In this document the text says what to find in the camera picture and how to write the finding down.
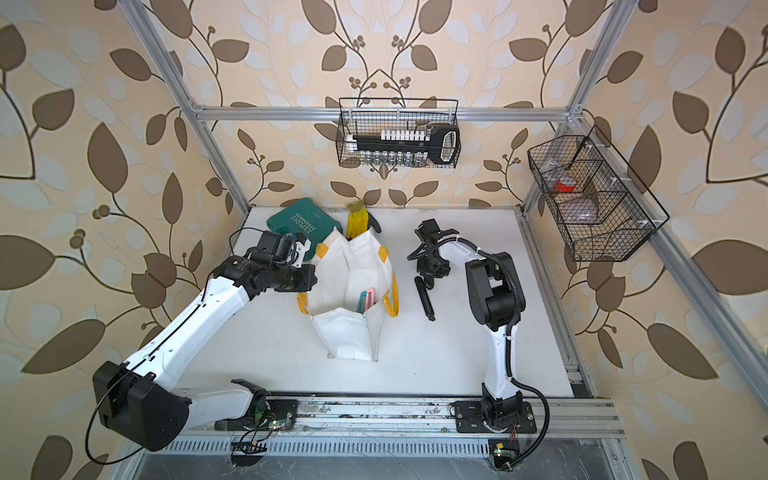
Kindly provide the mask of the pink utility knife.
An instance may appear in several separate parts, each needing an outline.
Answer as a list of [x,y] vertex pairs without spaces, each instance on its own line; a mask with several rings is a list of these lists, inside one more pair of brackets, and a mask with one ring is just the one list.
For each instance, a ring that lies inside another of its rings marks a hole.
[[365,311],[371,309],[376,303],[376,291],[374,288],[369,288],[366,292],[365,298]]

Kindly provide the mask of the white pouch with yellow handles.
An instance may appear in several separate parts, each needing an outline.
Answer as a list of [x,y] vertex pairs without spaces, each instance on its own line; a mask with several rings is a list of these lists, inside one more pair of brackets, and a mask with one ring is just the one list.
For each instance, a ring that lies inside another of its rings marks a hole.
[[[370,229],[349,240],[333,231],[310,261],[317,283],[297,295],[331,359],[376,362],[385,321],[399,314],[399,292],[391,255]],[[376,291],[375,305],[357,312],[360,294]]]

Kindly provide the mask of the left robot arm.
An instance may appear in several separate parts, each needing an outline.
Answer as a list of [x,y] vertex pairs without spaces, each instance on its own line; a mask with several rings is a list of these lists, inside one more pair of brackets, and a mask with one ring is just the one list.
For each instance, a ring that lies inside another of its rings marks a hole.
[[121,364],[107,361],[94,373],[97,406],[90,421],[149,451],[212,422],[261,427],[269,412],[264,388],[244,379],[220,388],[177,385],[208,341],[255,297],[312,289],[315,267],[304,260],[310,247],[303,234],[264,231],[244,255],[228,257],[166,329]]

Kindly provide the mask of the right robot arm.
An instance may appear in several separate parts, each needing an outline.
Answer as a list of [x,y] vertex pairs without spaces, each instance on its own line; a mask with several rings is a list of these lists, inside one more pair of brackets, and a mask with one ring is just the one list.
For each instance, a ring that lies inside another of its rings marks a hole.
[[415,234],[420,245],[407,259],[416,263],[414,282],[428,320],[435,319],[429,298],[434,281],[448,276],[453,265],[464,271],[470,311],[486,329],[490,348],[480,417],[489,430],[505,432],[517,426],[524,414],[513,344],[526,299],[514,262],[506,252],[487,252],[457,230],[441,229],[434,219],[422,221]]

